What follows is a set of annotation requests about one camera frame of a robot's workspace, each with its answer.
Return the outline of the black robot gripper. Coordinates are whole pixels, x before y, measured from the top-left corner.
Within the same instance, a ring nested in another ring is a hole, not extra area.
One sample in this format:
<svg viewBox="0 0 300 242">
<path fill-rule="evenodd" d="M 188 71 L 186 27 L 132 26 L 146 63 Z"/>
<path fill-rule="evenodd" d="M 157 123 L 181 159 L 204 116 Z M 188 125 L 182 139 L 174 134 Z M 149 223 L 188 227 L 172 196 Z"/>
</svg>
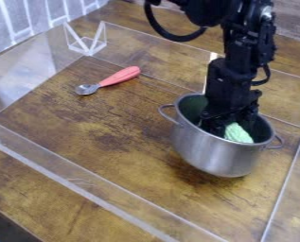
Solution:
<svg viewBox="0 0 300 242">
<path fill-rule="evenodd" d="M 208 104 L 197 126 L 217 137 L 224 137 L 231 121 L 240 122 L 248 134 L 255 135 L 257 100 L 261 96 L 260 91 L 251 90 L 256 74 L 256 71 L 241 72 L 231 68 L 225 58 L 217 58 L 209 63 L 205 87 Z"/>
</svg>

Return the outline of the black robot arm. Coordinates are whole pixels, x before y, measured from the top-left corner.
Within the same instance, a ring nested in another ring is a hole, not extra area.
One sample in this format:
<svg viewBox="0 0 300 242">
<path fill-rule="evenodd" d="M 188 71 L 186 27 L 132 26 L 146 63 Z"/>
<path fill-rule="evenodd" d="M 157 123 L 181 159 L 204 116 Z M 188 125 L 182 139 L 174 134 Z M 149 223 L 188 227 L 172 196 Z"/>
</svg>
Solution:
<svg viewBox="0 0 300 242">
<path fill-rule="evenodd" d="M 256 79 L 263 71 L 271 74 L 276 32 L 272 0 L 181 0 L 180 8 L 198 30 L 182 39 L 194 39 L 206 28 L 223 29 L 224 56 L 208 67 L 205 96 L 208 106 L 200 114 L 198 124 L 219 137 L 229 139 L 235 130 L 248 136 L 259 115 L 257 87 L 268 82 Z"/>
</svg>

